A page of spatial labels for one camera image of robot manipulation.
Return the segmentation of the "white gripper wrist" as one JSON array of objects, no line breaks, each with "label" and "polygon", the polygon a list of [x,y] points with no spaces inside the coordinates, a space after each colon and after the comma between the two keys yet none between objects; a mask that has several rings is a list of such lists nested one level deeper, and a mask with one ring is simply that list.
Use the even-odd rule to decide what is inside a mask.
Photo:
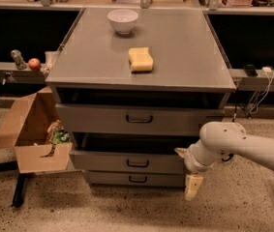
[{"label": "white gripper wrist", "polygon": [[[199,143],[192,144],[189,148],[175,148],[178,156],[184,159],[184,163],[191,174],[207,171],[213,163],[207,149]],[[187,175],[185,177],[184,195],[188,201],[195,198],[203,181],[201,175]]]}]

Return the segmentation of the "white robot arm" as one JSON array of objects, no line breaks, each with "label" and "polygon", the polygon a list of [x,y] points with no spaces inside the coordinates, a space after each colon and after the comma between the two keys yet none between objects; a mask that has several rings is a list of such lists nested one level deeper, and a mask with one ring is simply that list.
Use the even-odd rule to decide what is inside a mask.
[{"label": "white robot arm", "polygon": [[214,162],[234,154],[274,171],[274,138],[250,135],[239,123],[210,122],[199,131],[199,140],[188,148],[175,148],[184,160],[185,198],[191,201],[202,183],[201,174]]}]

